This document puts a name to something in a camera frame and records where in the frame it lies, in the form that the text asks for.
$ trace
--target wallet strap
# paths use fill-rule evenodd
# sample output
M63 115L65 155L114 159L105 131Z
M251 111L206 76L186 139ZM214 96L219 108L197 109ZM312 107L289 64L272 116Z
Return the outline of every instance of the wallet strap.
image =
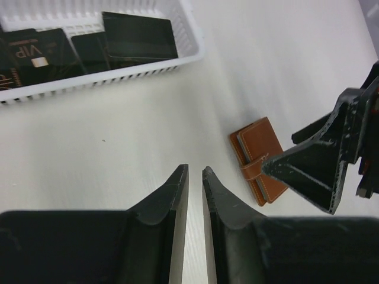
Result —
M259 157L251 163L241 167L241 172L245 180L255 180L261 175L261 165L264 160L268 158L268 153Z

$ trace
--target white surface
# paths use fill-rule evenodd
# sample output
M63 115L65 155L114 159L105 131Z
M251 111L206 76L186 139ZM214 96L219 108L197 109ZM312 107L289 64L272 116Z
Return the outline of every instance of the white surface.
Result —
M183 283L207 283L201 171L267 215L323 215L292 191L259 208L227 135L268 116L291 134L359 87L377 56L356 0L192 0L205 59L167 75L0 109L0 209L126 209L189 163ZM379 216L350 167L336 215Z
M48 92L69 92L94 85L117 83L129 78L162 73L197 61L204 56L204 40L194 21L188 0L0 0L0 22L5 31L35 28L37 31L62 28L72 36L103 31L101 12L167 18L175 36L177 59L110 70L75 78L26 86L0 92L0 102L13 104L13 99L39 96Z

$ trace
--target card stack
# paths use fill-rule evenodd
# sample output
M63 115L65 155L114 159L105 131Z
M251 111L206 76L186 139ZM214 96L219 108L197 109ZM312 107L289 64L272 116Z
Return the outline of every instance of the card stack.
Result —
M178 58L171 22L102 13L104 32L61 28L4 32L0 26L0 91Z
M84 75L61 28L0 33L0 91Z

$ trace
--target brown leather wallet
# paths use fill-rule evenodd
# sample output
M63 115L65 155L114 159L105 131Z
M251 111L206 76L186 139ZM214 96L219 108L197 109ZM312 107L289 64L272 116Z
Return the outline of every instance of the brown leather wallet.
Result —
M259 206L273 203L287 187L261 173L261 164L283 152L267 117L229 135L243 177L248 182Z

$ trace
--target black card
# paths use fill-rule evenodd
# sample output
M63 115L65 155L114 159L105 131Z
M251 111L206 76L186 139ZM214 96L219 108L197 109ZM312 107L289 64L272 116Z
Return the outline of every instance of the black card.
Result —
M169 20L110 12L102 17L111 57L178 58Z
M76 35L71 38L71 41L89 74L156 62L156 60L149 59L133 60L128 57L110 57L104 32Z
M24 86L83 75L65 32L61 29L4 37Z

